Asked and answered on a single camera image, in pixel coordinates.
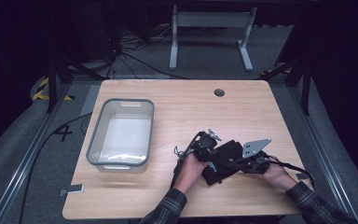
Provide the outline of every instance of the plastic container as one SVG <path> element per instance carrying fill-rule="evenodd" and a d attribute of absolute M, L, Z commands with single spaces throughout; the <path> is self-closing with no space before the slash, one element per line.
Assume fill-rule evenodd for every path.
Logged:
<path fill-rule="evenodd" d="M 86 155 L 89 163 L 101 172 L 144 172 L 154 108 L 149 100 L 107 100 L 90 139 Z"/>

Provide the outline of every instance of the black cross mark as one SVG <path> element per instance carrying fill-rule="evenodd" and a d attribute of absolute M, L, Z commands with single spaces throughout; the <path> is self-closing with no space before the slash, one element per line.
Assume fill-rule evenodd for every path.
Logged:
<path fill-rule="evenodd" d="M 68 132 L 69 130 L 69 125 L 67 124 L 65 126 L 65 131 L 61 132 L 61 131 L 58 131 L 58 132 L 55 132 L 55 134 L 62 134 L 62 139 L 61 139 L 61 142 L 65 141 L 65 138 L 66 138 L 66 135 L 67 134 L 71 134 L 72 132 Z"/>

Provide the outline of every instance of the person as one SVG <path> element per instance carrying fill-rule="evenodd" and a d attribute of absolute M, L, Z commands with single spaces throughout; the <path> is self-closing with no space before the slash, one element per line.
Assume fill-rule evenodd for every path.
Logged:
<path fill-rule="evenodd" d="M 198 161 L 192 153 L 189 154 L 172 189 L 168 190 L 157 207 L 141 219 L 140 223 L 177 223 L 187 202 L 186 194 L 200 178 L 202 170 L 207 165 L 208 162 Z M 306 223 L 358 223 L 349 214 L 316 195 L 304 182 L 295 181 L 278 164 L 271 163 L 263 175 L 251 174 L 251 176 L 264 179 L 275 188 L 284 189 L 285 194 L 301 210 Z"/>

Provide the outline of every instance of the person's left hand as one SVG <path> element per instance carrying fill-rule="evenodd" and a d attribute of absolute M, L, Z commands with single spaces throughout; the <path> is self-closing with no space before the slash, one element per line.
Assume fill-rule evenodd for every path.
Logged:
<path fill-rule="evenodd" d="M 197 160 L 194 154 L 190 153 L 185 158 L 185 162 L 183 163 L 182 169 L 175 184 L 173 185 L 173 188 L 179 189 L 184 194 L 187 194 L 193 184 L 200 178 L 202 171 L 208 163 L 208 161 Z"/>

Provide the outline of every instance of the plaid shirt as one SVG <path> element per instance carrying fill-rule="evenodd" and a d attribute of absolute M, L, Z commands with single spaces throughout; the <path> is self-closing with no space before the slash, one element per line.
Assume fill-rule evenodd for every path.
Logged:
<path fill-rule="evenodd" d="M 286 195 L 302 211 L 304 220 L 309 224 L 358 223 L 349 214 L 336 209 L 317 196 L 302 181 L 286 191 Z M 187 198 L 184 193 L 178 189 L 170 189 L 156 209 L 144 217 L 140 223 L 176 223 L 186 203 Z"/>

